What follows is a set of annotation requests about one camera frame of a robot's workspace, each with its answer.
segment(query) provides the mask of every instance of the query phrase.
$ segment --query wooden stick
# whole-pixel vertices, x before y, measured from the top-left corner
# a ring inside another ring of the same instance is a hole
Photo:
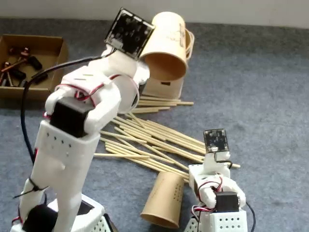
[[[194,105],[192,101],[147,101],[147,100],[140,100],[139,103],[148,103],[148,104],[177,104],[177,105]]]
[[[158,101],[154,103],[148,103],[148,102],[139,102],[137,105],[142,105],[142,106],[177,106],[176,103],[169,103],[167,101]]]
[[[176,152],[176,151],[172,151],[172,150],[169,150],[169,149],[165,149],[165,148],[161,148],[161,147],[159,147],[159,146],[152,146],[154,149],[157,149],[157,150],[159,150],[159,151],[166,151],[166,152],[169,152],[169,153],[173,153],[173,154],[177,154],[178,155],[178,153]],[[201,160],[204,160],[204,156],[200,156],[200,155],[195,155],[194,154],[194,156],[196,157],[196,158],[198,158],[198,159],[201,159]]]
[[[159,110],[132,110],[133,113],[135,114],[145,114],[145,113],[156,113],[156,112],[159,112]]]
[[[143,127],[144,129],[146,129],[145,126],[144,126],[144,124],[142,124],[142,122],[141,122],[137,117],[135,117],[134,114],[129,113],[129,115],[131,115],[131,117],[132,117],[141,127]]]
[[[113,123],[115,123],[115,124],[118,124],[118,125],[120,125],[120,126],[122,126],[122,127],[126,127],[126,128],[129,128],[129,129],[132,129],[132,130],[134,130],[134,131],[136,131],[136,132],[138,132],[138,133],[142,133],[142,134],[144,134],[144,135],[146,135],[146,136],[151,136],[150,134],[148,134],[148,133],[146,133],[146,132],[144,132],[144,131],[141,131],[141,130],[139,130],[139,129],[136,129],[135,127],[133,127],[133,126],[127,124],[127,123],[119,122],[119,121],[117,121],[117,120],[115,120],[115,119],[111,120],[111,122],[113,122]]]
[[[154,101],[168,101],[168,102],[180,102],[180,99],[168,99],[168,98],[156,98],[156,97],[147,97],[147,96],[140,96],[141,100],[154,100]]]
[[[100,138],[101,141],[104,141],[105,143],[108,143],[108,144],[112,144],[112,145],[115,145],[115,146],[119,146],[119,147],[122,147],[122,148],[125,148],[127,150],[130,150],[130,151],[135,151],[137,153],[140,153],[141,155],[145,155],[145,156],[149,156],[151,158],[154,158],[154,159],[157,159],[157,160],[161,160],[161,161],[164,161],[166,163],[171,163],[173,164],[174,162],[166,159],[166,158],[163,158],[163,157],[160,157],[160,156],[157,156],[157,155],[154,155],[154,154],[151,154],[151,153],[148,153],[148,152],[145,152],[145,151],[142,151],[142,150],[139,150],[135,147],[131,148],[129,146],[126,146],[124,144],[120,144],[120,143],[117,143],[117,142],[114,142],[112,140],[109,140],[109,139],[105,139],[105,138]]]
[[[126,155],[126,154],[104,154],[104,153],[95,153],[94,157],[115,157],[115,158],[135,158],[135,159],[149,159],[149,156],[141,155]]]
[[[123,135],[132,137],[132,135],[128,134],[127,132],[125,132],[125,131],[123,131],[123,130],[117,128],[117,127],[114,127],[114,128],[115,128],[116,131],[122,133]],[[168,159],[168,160],[170,160],[170,161],[173,161],[173,162],[175,163],[175,165],[177,165],[178,167],[181,167],[181,168],[183,168],[183,169],[185,169],[185,170],[189,170],[189,168],[188,168],[187,166],[184,166],[182,163],[180,163],[180,162],[174,160],[173,158],[167,156],[166,154],[164,154],[164,153],[162,153],[162,152],[160,152],[160,151],[158,151],[158,150],[152,148],[152,147],[149,146],[148,144],[141,144],[141,145],[143,145],[145,148],[147,148],[147,149],[149,149],[149,150],[151,150],[151,151],[157,153],[158,155],[160,155],[160,156],[162,156],[162,157],[164,157],[164,158],[166,158],[166,159]]]
[[[115,154],[117,154],[117,153],[118,153],[116,150],[111,149],[111,148],[107,148],[106,150],[107,150],[107,151],[109,151],[109,152],[115,153]],[[147,168],[153,169],[153,170],[155,170],[155,171],[158,171],[158,172],[164,172],[164,170],[163,170],[163,169],[158,168],[158,167],[155,167],[155,166],[150,165],[150,164],[147,164],[147,163],[144,163],[144,162],[142,162],[142,161],[140,161],[140,160],[137,160],[137,159],[132,159],[132,158],[127,158],[127,159],[128,159],[128,160],[130,160],[130,161],[132,161],[132,162],[135,162],[135,163],[141,164],[141,165],[143,165],[143,166],[145,166],[145,167],[147,167]]]
[[[129,134],[133,135],[134,137],[137,137],[137,138],[142,138],[142,136],[140,136],[139,134],[137,133],[134,133],[134,132],[128,132]],[[194,160],[198,163],[201,163],[201,159],[198,159],[194,156],[194,154],[191,154],[189,152],[186,152],[184,150],[181,150],[175,146],[172,146],[172,145],[169,145],[169,144],[166,144],[160,140],[157,140],[157,139],[154,139],[154,138],[144,138],[146,141],[150,142],[151,144],[154,144],[156,146],[160,146],[160,147],[163,147],[163,148],[166,148],[166,149],[171,149],[171,150],[175,150],[177,151],[177,154],[183,156],[183,157],[186,157],[190,160]]]
[[[240,164],[237,164],[237,163],[233,163],[231,168],[236,168],[236,169],[238,169],[238,168],[241,168],[241,165],[240,165]]]
[[[121,153],[122,153],[122,152],[125,152],[125,153],[127,153],[127,154],[136,155],[136,153],[134,153],[134,152],[125,150],[124,148],[116,147],[116,146],[114,146],[114,145],[107,145],[107,148],[108,148],[108,149],[110,149],[110,148],[111,148],[111,149],[114,149],[115,151],[121,152]],[[160,169],[163,169],[163,170],[165,170],[165,171],[167,171],[167,172],[177,173],[177,174],[181,175],[183,178],[188,178],[188,177],[189,177],[189,176],[187,176],[186,173],[182,174],[181,171],[179,171],[179,170],[177,170],[177,169],[174,169],[174,168],[172,168],[172,167],[169,167],[168,165],[165,165],[165,164],[162,164],[162,163],[160,163],[160,162],[157,162],[157,161],[155,161],[155,160],[151,160],[151,161],[143,160],[142,162],[143,162],[143,163],[150,164],[150,165],[153,165],[153,166],[155,166],[155,167],[157,167],[157,168],[160,168]]]
[[[181,101],[181,102],[177,102],[177,105],[194,105],[193,101]]]
[[[152,146],[154,149],[157,149],[159,151],[166,151],[166,152],[169,152],[169,153],[174,153],[174,151],[172,150],[168,150],[168,149],[165,149],[165,148],[161,148],[159,146]]]
[[[199,141],[197,139],[194,139],[194,138],[192,138],[190,136],[187,136],[187,135],[185,135],[183,133],[180,133],[179,131],[176,131],[176,130],[171,129],[171,128],[166,127],[166,126],[163,126],[163,125],[158,124],[156,122],[153,122],[153,121],[150,121],[150,120],[146,121],[146,120],[143,120],[141,118],[140,118],[140,120],[142,121],[143,124],[146,124],[146,125],[148,125],[150,127],[157,128],[157,129],[159,129],[161,131],[165,131],[166,133],[170,133],[170,134],[175,135],[175,136],[177,136],[179,138],[183,138],[183,139],[185,139],[187,141],[189,140],[189,141],[193,142],[195,145],[205,149],[205,143],[203,143],[203,142],[201,142],[201,141]]]
[[[126,140],[123,140],[123,139],[120,139],[120,138],[116,138],[116,137],[115,137],[115,139],[117,139],[118,141],[122,142],[123,144],[125,144],[125,145],[127,145],[127,146],[129,146],[131,148],[135,148],[133,145],[129,144]]]
[[[117,116],[116,119],[117,119],[118,121],[120,121],[120,122],[123,122],[123,123],[125,123],[125,124],[130,125],[131,127],[136,128],[136,129],[138,129],[138,130],[140,130],[140,131],[142,131],[142,132],[145,132],[145,133],[147,133],[147,134],[150,134],[150,135],[153,136],[153,137],[156,137],[156,138],[158,138],[158,139],[160,139],[160,140],[162,140],[162,141],[165,141],[165,137],[163,137],[162,135],[159,135],[158,133],[154,133],[154,132],[152,132],[152,131],[146,130],[146,129],[140,127],[140,126],[135,125],[134,123],[131,123],[131,122],[128,122],[128,121],[124,120],[124,119],[121,118],[121,117],[118,117],[118,116]]]
[[[147,124],[147,126],[145,126],[146,129],[148,131],[153,131],[157,134],[161,134],[162,136],[165,136],[166,137],[166,140],[172,142],[172,143],[175,143],[175,144],[178,144],[180,146],[183,146],[185,148],[188,148],[190,150],[193,150],[193,151],[196,151],[202,155],[205,155],[206,154],[206,150],[195,145],[195,144],[191,144],[191,143],[188,143],[187,141],[183,140],[183,139],[179,139],[177,138],[176,136],[174,135],[171,135],[171,134],[167,134],[165,131],[162,131],[160,129],[157,129],[156,127],[152,127],[150,125]]]
[[[136,128],[134,128],[134,127],[125,127],[125,126],[119,126],[119,127],[120,127],[121,129],[123,129],[123,130],[135,132],[135,133],[141,134],[141,135],[143,135],[143,136],[145,136],[145,137],[151,137],[150,135],[148,135],[148,134],[146,134],[146,133],[144,133],[144,132],[142,132],[142,131],[139,131],[138,129],[136,129]]]
[[[107,132],[107,131],[102,131],[102,130],[101,130],[101,134],[105,134],[105,135],[113,136],[113,137],[118,137],[118,138],[126,139],[126,140],[132,140],[132,141],[139,142],[139,143],[142,143],[142,144],[146,144],[147,143],[147,141],[142,140],[142,139],[132,138],[132,137],[128,137],[128,136],[125,136],[125,135],[115,134],[115,133],[111,133],[111,132]]]
[[[197,140],[197,139],[194,139],[194,138],[192,138],[192,137],[190,137],[190,136],[187,136],[187,135],[185,135],[185,134],[183,134],[183,133],[180,133],[179,131],[176,131],[176,130],[174,130],[174,129],[171,129],[171,128],[169,128],[169,127],[163,126],[163,125],[161,125],[161,124],[158,124],[158,123],[153,122],[153,121],[150,121],[150,120],[147,120],[147,122],[153,124],[153,125],[156,126],[156,127],[161,128],[161,129],[164,130],[164,131],[168,131],[169,133],[172,133],[172,134],[181,136],[181,137],[183,137],[183,138],[186,138],[186,139],[188,139],[188,140],[191,140],[191,141],[193,141],[193,142],[195,142],[195,143],[198,143],[198,144],[200,144],[201,146],[205,147],[205,143],[203,143],[203,142],[201,142],[201,141],[199,141],[199,140]]]
[[[170,167],[170,166],[168,166],[168,165],[166,165],[166,164],[160,163],[160,162],[155,161],[155,160],[153,160],[153,159],[149,159],[148,161],[153,162],[153,163],[157,163],[157,164],[159,164],[159,165],[162,165],[163,167],[169,168],[169,169],[171,169],[171,170],[173,170],[173,171],[175,171],[175,172],[178,172],[178,173],[180,173],[180,174],[182,174],[182,175],[185,175],[187,178],[189,178],[189,174],[188,174],[188,173],[185,173],[185,172],[183,172],[183,171],[180,171],[180,170],[178,170],[177,168]]]
[[[158,106],[158,107],[139,107],[135,108],[134,110],[139,111],[139,110],[169,110],[169,106]]]

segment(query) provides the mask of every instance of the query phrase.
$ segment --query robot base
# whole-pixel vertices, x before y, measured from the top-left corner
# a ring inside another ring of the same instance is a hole
[[[71,232],[117,232],[117,229],[110,221],[109,216],[105,213],[105,209],[101,204],[82,195],[82,205],[80,207],[82,214],[76,216]],[[57,200],[49,203],[48,207],[57,212]],[[25,231],[22,227],[23,224],[21,223],[13,225],[10,232],[33,232],[29,230]]]
[[[201,213],[200,225],[191,218],[184,232],[248,232],[246,211]]]

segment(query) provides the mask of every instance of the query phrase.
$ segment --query paper cup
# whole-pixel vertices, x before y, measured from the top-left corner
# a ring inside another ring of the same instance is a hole
[[[182,199],[183,178],[175,173],[161,172],[140,216],[152,224],[177,229]]]
[[[162,12],[153,18],[152,24],[155,29],[140,56],[149,66],[150,77],[161,81],[182,78],[187,70],[183,18]]]

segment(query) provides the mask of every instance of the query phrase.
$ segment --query black cable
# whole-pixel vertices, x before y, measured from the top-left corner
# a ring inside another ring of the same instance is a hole
[[[246,204],[247,204],[247,206],[249,207],[249,209],[250,209],[250,210],[251,210],[251,212],[252,212],[252,217],[253,217],[253,225],[252,225],[252,227],[251,227],[251,232],[254,232],[254,229],[255,229],[255,224],[256,224],[255,212],[254,212],[254,210],[253,210],[252,206],[251,206],[248,202],[246,202]]]
[[[228,166],[229,169],[231,169],[233,162],[230,160],[217,160],[217,153],[214,152],[214,161],[216,161],[216,163],[229,163],[230,165]]]
[[[76,64],[91,62],[91,61],[94,61],[96,59],[106,58],[106,57],[110,56],[111,54],[113,54],[115,51],[116,51],[116,49],[113,49],[107,55],[103,55],[103,56],[99,56],[99,57],[87,57],[87,58],[77,59],[77,60],[73,60],[73,61],[69,61],[69,62],[66,62],[66,63],[55,65],[53,67],[50,67],[50,68],[48,68],[44,71],[41,71],[41,72],[35,74],[32,77],[32,79],[25,85],[23,97],[22,97],[22,102],[21,102],[21,108],[20,108],[20,123],[21,123],[21,129],[22,129],[22,132],[23,132],[23,135],[24,135],[24,140],[25,140],[25,143],[26,143],[32,164],[34,164],[35,155],[34,155],[34,151],[32,150],[32,147],[31,147],[31,144],[30,144],[30,141],[29,141],[29,137],[28,137],[28,133],[27,133],[27,129],[26,129],[26,123],[25,123],[25,105],[26,105],[27,93],[29,91],[30,86],[36,80],[38,80],[42,75],[51,73],[51,72],[58,70],[58,69],[66,68],[66,67],[71,66],[71,65],[76,65]]]

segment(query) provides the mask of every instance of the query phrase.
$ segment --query gray carpet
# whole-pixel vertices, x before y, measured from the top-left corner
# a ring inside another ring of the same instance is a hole
[[[104,21],[0,19],[0,34],[63,36],[70,59],[75,59],[100,54],[109,26]],[[307,232],[309,31],[187,27],[196,35],[196,44],[182,98],[195,105],[142,117],[200,140],[204,129],[225,128],[231,159],[242,165],[232,171],[232,178],[255,209],[256,232]],[[0,231],[5,232],[17,215],[18,201],[12,196],[22,190],[31,163],[21,134],[19,102],[2,100],[0,105]],[[43,104],[28,104],[33,143],[42,112]],[[104,151],[102,144],[98,151]],[[106,207],[121,232],[169,231],[139,216],[155,178],[155,172],[129,161],[95,159],[84,194]],[[192,191],[185,188],[178,231],[185,228],[195,202]],[[249,211],[247,215],[251,227],[252,215]]]

